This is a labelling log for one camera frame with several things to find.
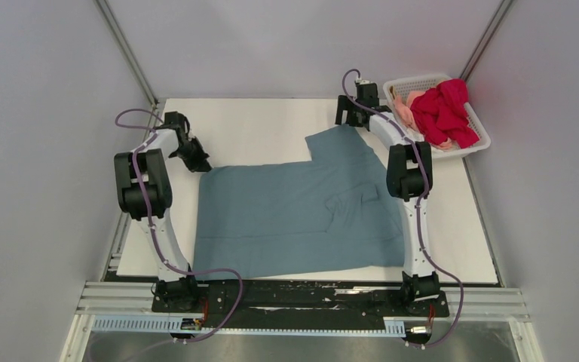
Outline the blue-grey t-shirt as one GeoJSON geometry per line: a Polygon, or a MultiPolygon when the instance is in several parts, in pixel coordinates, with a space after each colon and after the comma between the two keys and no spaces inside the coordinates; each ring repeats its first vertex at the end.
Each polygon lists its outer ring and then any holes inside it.
{"type": "Polygon", "coordinates": [[[349,126],[305,142],[308,161],[201,177],[196,269],[221,279],[403,265],[400,212],[373,149],[349,126]]]}

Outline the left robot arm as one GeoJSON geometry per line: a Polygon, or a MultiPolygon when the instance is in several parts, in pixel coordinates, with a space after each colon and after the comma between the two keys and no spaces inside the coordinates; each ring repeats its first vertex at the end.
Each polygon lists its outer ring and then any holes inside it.
{"type": "Polygon", "coordinates": [[[143,143],[114,157],[118,204],[138,222],[157,263],[158,279],[152,289],[154,311],[194,311],[201,293],[173,229],[173,189],[166,161],[178,158],[190,172],[206,173],[212,169],[209,155],[180,112],[165,113],[161,124],[146,131],[143,143]]]}

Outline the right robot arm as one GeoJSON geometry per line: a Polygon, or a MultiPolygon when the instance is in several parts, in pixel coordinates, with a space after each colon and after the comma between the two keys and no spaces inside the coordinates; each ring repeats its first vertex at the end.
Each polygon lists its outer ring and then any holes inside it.
{"type": "Polygon", "coordinates": [[[427,197],[432,182],[430,145],[416,142],[380,104],[376,83],[358,78],[356,94],[344,88],[338,98],[335,123],[363,127],[388,150],[386,186],[397,200],[404,241],[402,284],[396,304],[403,313],[432,318],[441,303],[440,281],[429,261],[427,197]]]}

